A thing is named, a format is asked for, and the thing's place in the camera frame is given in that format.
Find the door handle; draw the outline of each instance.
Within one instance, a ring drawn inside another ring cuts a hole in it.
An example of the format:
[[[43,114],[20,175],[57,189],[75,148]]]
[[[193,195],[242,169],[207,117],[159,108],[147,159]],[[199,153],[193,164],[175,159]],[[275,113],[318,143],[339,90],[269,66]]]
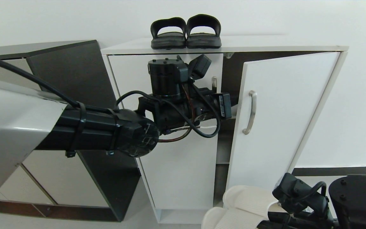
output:
[[[252,90],[248,95],[251,97],[251,115],[249,116],[247,128],[242,130],[245,135],[249,134],[251,131],[252,125],[254,124],[255,114],[257,112],[257,93]]]
[[[212,91],[214,93],[217,93],[217,77],[213,76],[211,78],[211,87],[212,87]]]

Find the black slide sandal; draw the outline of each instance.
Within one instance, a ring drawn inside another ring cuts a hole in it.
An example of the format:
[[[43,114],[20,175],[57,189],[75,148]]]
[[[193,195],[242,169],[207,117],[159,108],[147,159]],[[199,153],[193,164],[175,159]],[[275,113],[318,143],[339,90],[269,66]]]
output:
[[[190,31],[194,27],[207,26],[214,29],[215,34],[211,33],[194,33]],[[191,17],[187,21],[187,48],[220,48],[221,47],[221,24],[213,16],[207,14],[198,14]]]
[[[161,28],[176,26],[182,32],[164,32],[158,34]],[[154,21],[151,25],[153,49],[186,48],[186,22],[181,17],[172,17]]]

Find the cabinet door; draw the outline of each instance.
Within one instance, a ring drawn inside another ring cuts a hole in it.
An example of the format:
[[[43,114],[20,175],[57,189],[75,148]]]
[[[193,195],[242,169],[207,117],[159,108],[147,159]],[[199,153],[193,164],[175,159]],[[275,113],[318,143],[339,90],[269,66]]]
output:
[[[293,159],[338,55],[244,63],[227,189],[242,184],[273,190]],[[253,101],[251,90],[257,93]],[[252,103],[255,116],[246,135]]]
[[[180,55],[185,62],[199,54]],[[196,81],[198,87],[212,86],[212,77],[217,77],[217,90],[221,88],[222,54],[208,54],[212,64],[205,77]],[[151,79],[148,61],[176,58],[176,55],[122,55],[109,56],[119,93],[141,90],[151,94]],[[138,107],[138,97],[123,100],[127,109]],[[215,119],[202,122],[202,126],[216,125]],[[202,129],[212,133],[215,128]],[[184,132],[176,132],[163,139],[172,139]],[[139,160],[146,176],[148,187],[157,209],[209,209],[213,206],[215,157],[217,137],[206,139],[192,131],[178,142],[158,143],[155,149]]]

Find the cabinet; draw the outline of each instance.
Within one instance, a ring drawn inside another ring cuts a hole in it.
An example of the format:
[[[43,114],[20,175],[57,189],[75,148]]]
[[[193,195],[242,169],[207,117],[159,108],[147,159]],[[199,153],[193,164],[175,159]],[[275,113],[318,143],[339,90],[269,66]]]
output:
[[[152,50],[151,39],[142,38],[101,50],[120,95],[152,92],[148,61],[180,55],[189,62],[204,53],[212,64],[196,85],[211,89],[216,77],[218,91],[239,98],[235,116],[222,123],[218,136],[205,139],[193,132],[137,158],[159,223],[201,223],[234,185],[273,189],[292,171],[348,50],[284,35],[221,39],[219,49]],[[124,108],[136,109],[138,97],[126,98]],[[215,120],[201,125],[213,126]]]

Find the white wall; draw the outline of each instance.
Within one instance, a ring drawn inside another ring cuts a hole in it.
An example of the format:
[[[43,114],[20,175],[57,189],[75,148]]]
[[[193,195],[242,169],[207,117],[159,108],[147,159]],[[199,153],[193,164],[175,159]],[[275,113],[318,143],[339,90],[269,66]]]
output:
[[[350,45],[298,167],[366,166],[366,1],[0,0],[0,45],[97,39],[104,48],[150,37],[156,19],[197,13],[217,17],[222,35],[308,34]]]

